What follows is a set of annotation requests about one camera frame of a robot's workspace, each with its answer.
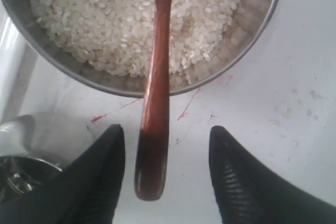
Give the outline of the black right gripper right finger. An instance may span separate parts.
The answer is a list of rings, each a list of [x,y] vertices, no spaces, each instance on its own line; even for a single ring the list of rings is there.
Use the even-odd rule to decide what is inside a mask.
[[[335,206],[278,176],[222,126],[211,128],[209,170],[223,223],[335,223]]]

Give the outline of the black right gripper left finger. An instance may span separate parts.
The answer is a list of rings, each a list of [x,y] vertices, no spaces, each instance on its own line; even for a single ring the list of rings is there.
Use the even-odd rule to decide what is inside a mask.
[[[1,223],[112,223],[124,170],[124,131],[111,125],[51,181],[1,204]]]

